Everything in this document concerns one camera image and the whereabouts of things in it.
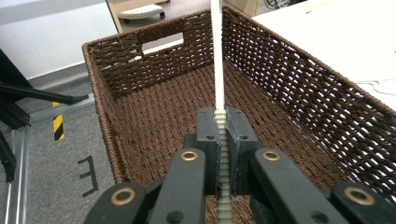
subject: black cable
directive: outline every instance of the black cable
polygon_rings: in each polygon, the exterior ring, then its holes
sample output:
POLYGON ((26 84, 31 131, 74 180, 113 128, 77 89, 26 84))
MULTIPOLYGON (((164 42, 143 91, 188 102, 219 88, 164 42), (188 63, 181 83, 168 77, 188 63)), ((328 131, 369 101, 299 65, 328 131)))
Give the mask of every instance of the black cable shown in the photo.
POLYGON ((370 82, 356 82, 356 84, 371 85, 371 86, 373 87, 373 90, 376 91, 376 92, 378 92, 378 93, 382 93, 382 94, 386 94, 386 95, 391 95, 391 96, 396 96, 396 94, 393 94, 393 93, 378 91, 378 90, 375 88, 375 85, 374 85, 373 83, 370 83, 370 82))
MULTIPOLYGON (((283 2, 282 0, 264 0, 265 5, 269 8, 269 9, 280 9, 280 3, 283 2)), ((289 0, 286 1, 283 5, 285 7, 291 6, 293 4, 295 4, 297 2, 297 0, 289 0)))

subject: white plastic strip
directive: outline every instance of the white plastic strip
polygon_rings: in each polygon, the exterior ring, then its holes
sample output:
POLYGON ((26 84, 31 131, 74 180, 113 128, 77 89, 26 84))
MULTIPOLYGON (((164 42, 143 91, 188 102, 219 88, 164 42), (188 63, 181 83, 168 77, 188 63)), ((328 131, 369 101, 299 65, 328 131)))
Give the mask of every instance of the white plastic strip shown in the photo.
POLYGON ((213 53, 215 58, 216 109, 224 110, 224 75, 221 48, 222 13, 221 0, 211 0, 211 18, 213 32, 213 53))

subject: wicker basket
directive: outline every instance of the wicker basket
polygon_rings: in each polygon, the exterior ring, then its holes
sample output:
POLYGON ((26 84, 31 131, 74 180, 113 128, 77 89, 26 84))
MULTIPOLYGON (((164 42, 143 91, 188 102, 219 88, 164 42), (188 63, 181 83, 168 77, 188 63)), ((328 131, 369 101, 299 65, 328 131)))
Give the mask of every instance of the wicker basket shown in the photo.
MULTIPOLYGON (((166 173, 196 111, 214 105, 210 11, 83 46, 115 181, 148 185, 166 173), (182 33, 145 55, 142 44, 182 33)), ((226 105, 262 142, 286 152, 318 187, 353 180, 396 196, 396 113, 286 39, 229 7, 223 12, 226 105)), ((206 221, 216 222, 207 198, 206 221)), ((252 221, 247 198, 234 221, 252 221)))

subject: table surface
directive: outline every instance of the table surface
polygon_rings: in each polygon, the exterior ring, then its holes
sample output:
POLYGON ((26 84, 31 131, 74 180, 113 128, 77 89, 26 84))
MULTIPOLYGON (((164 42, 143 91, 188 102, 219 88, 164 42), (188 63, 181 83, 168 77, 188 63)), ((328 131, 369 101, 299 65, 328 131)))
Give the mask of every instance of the table surface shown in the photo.
POLYGON ((396 110, 396 1, 308 0, 253 20, 396 110))

